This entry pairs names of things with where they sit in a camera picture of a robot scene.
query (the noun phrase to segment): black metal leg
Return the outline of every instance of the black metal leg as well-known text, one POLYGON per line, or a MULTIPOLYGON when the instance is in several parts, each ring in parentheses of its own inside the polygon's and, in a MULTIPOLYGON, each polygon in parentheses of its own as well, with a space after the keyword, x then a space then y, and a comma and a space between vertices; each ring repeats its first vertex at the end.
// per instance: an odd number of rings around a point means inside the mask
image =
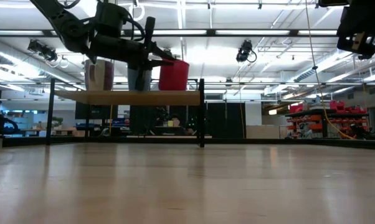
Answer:
POLYGON ((206 105, 204 104, 204 79, 200 79, 200 84, 199 84, 199 91, 200 91, 200 106, 199 106, 199 134, 200 134, 200 147, 204 147, 204 135, 206 133, 205 130, 205 109, 206 105))
POLYGON ((87 118, 85 119, 85 140, 88 141, 89 134, 90 105, 87 106, 87 118))
POLYGON ((56 83, 56 80, 52 78, 50 80, 49 109, 48 109, 48 120, 47 120, 47 128, 46 128, 46 145, 47 146, 50 146, 50 134, 52 134, 53 105, 55 103, 55 83, 56 83))
POLYGON ((324 113, 322 114, 322 136, 327 138, 327 121, 324 113))

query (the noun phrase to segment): wooden tabletop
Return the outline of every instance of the wooden tabletop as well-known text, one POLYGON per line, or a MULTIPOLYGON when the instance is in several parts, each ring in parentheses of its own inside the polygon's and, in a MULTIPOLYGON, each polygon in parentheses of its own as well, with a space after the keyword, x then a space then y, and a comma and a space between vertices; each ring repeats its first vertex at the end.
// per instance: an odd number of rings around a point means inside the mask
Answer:
POLYGON ((200 105, 199 91, 55 91, 55 94, 90 105, 200 105))

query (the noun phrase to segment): black camera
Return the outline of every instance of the black camera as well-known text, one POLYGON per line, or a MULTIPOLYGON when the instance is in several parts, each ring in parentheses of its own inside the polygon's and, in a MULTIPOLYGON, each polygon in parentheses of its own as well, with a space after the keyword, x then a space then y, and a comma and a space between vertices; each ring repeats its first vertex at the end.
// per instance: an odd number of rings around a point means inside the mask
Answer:
POLYGON ((236 61, 245 62, 247 59, 249 59, 251 53, 254 53, 254 51, 252 50, 251 40, 245 40, 242 46, 239 48, 239 52, 236 56, 236 61))

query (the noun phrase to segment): window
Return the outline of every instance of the window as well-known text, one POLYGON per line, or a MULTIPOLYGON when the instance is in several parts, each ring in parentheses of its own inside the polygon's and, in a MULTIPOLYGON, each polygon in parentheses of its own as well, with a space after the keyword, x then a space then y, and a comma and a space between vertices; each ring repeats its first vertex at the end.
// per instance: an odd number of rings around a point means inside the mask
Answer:
POLYGON ((374 94, 375 94, 375 88, 371 88, 371 89, 369 89, 369 94, 370 94, 370 95, 374 95, 374 94))

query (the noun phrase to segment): yellow cable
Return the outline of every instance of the yellow cable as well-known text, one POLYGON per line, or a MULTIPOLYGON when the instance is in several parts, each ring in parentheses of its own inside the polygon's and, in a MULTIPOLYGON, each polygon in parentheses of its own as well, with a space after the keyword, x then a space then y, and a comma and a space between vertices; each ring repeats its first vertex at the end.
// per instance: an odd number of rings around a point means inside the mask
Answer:
MULTIPOLYGON (((313 66, 314 68, 316 68, 316 62, 315 62, 315 56, 313 54, 313 45, 312 45, 312 36, 311 36, 311 25, 310 25, 310 16, 309 16, 309 13, 308 13, 308 0, 305 0, 305 11, 306 11, 306 19, 307 19, 307 22, 308 22, 308 31, 309 31, 309 34, 310 34, 310 45, 311 45, 311 52, 312 52, 312 61, 313 61, 313 66)), ((347 134, 343 133, 340 129, 338 129, 335 125, 333 125, 330 120, 329 120, 329 117, 327 116, 327 111, 326 111, 326 106, 325 106, 325 101, 323 99, 323 92, 322 92, 322 89, 321 89, 321 84, 320 84, 320 81, 319 81, 319 76, 318 76, 318 72, 316 71, 315 69, 315 75, 316 75, 316 80, 318 81, 318 88, 319 88, 319 92, 320 92, 320 96, 321 96, 321 102, 322 102, 322 105, 323 105, 323 112, 325 113, 325 118, 327 120, 327 122, 335 129, 337 130, 342 136, 348 138, 348 139, 352 139, 354 140, 355 138, 352 138, 351 136, 348 136, 347 134)))
POLYGON ((240 116, 242 117, 243 138, 245 138, 244 120, 243 120, 244 118, 243 118, 243 109, 242 109, 242 88, 240 87, 240 83, 241 83, 241 74, 239 72, 240 116))

